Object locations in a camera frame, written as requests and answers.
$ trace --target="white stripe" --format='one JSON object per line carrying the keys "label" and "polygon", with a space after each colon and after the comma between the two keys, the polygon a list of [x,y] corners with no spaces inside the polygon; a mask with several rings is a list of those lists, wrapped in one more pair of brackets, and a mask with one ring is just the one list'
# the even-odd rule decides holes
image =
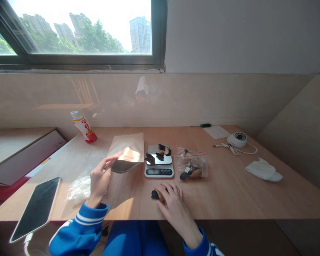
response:
{"label": "white stripe", "polygon": [[209,252],[207,253],[207,256],[211,255],[211,245],[209,244]]}
{"label": "white stripe", "polygon": [[218,248],[215,244],[211,243],[212,246],[215,246],[215,252],[218,256],[225,256]]}
{"label": "white stripe", "polygon": [[75,218],[75,221],[81,225],[84,225],[84,226],[91,226],[91,225],[96,225],[96,224],[100,224],[103,222],[103,219],[99,222],[91,222],[91,223],[84,223],[84,222],[81,222],[77,219],[77,217]]}
{"label": "white stripe", "polygon": [[55,236],[58,234],[58,232],[60,231],[61,228],[63,227],[66,227],[66,226],[69,226],[70,223],[72,223],[73,220],[68,220],[67,222],[65,222],[62,226],[60,226],[60,228],[57,230],[57,232],[53,235],[53,237],[51,238],[50,242],[49,242],[49,247],[50,247],[50,244],[52,242],[52,240],[55,238]]}
{"label": "white stripe", "polygon": [[87,222],[96,222],[96,221],[100,221],[103,220],[105,217],[105,215],[102,218],[97,218],[97,219],[90,219],[90,218],[86,218],[83,217],[82,215],[80,215],[79,213],[77,213],[77,218],[83,221],[87,221]]}

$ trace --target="kraft paper bag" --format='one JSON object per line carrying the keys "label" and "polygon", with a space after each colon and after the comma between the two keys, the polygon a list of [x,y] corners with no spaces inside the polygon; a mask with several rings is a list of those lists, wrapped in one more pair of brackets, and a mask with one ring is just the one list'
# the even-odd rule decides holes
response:
{"label": "kraft paper bag", "polygon": [[130,171],[144,162],[143,132],[115,136],[107,156],[118,156],[111,170],[116,173]]}

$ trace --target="charging cable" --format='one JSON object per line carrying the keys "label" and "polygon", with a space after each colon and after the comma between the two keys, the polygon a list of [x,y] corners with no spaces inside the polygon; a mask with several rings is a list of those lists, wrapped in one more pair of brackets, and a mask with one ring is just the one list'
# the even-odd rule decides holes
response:
{"label": "charging cable", "polygon": [[214,147],[214,148],[219,148],[220,146],[223,146],[223,147],[225,147],[225,148],[229,148],[234,155],[239,155],[239,152],[242,152],[242,153],[248,154],[248,155],[256,154],[257,151],[258,151],[257,147],[255,147],[254,145],[251,145],[249,142],[248,142],[248,144],[249,144],[250,146],[252,146],[253,148],[255,148],[255,151],[254,151],[254,152],[252,152],[252,153],[244,152],[244,151],[242,151],[242,150],[240,150],[240,149],[234,148],[233,146],[231,146],[231,144],[224,144],[224,143],[222,143],[221,145],[213,145],[213,147]]}
{"label": "charging cable", "polygon": [[30,241],[32,240],[33,237],[33,232],[29,233],[26,237],[25,237],[25,241],[24,241],[24,253],[25,256],[30,256],[30,254],[28,253],[28,244],[30,243]]}
{"label": "charging cable", "polygon": [[[32,240],[32,237],[33,237],[33,232],[29,233],[25,238],[25,241],[24,241],[24,253],[25,253],[25,256],[31,256],[30,253],[28,252],[28,244]],[[36,255],[35,252],[38,252],[37,255],[48,256],[47,254],[45,254],[44,252],[42,252],[41,250],[38,250],[38,249],[31,249],[30,251],[34,252],[33,255]]]}

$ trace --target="person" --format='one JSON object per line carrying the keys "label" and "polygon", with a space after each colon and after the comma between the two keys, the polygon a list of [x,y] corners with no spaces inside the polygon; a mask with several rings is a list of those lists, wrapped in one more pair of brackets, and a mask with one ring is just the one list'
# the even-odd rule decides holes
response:
{"label": "person", "polygon": [[[90,173],[89,199],[83,203],[75,219],[65,222],[51,238],[49,250],[52,255],[90,255],[102,235],[102,222],[108,205],[102,202],[107,191],[111,166],[117,158],[104,158]],[[224,256],[217,246],[210,244],[204,231],[198,228],[183,201],[183,190],[172,183],[161,183],[156,188],[162,193],[166,204],[156,203],[168,222],[183,238],[186,255]],[[106,255],[169,255],[158,222],[114,221],[103,251]]]}

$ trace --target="bottle label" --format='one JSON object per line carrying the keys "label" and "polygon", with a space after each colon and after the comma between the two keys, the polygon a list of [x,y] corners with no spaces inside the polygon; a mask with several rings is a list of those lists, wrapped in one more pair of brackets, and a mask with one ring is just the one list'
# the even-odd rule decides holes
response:
{"label": "bottle label", "polygon": [[86,140],[86,142],[90,143],[97,139],[96,134],[91,130],[89,124],[87,123],[86,119],[84,119],[84,117],[78,120],[73,120],[72,123],[82,134],[82,137]]}

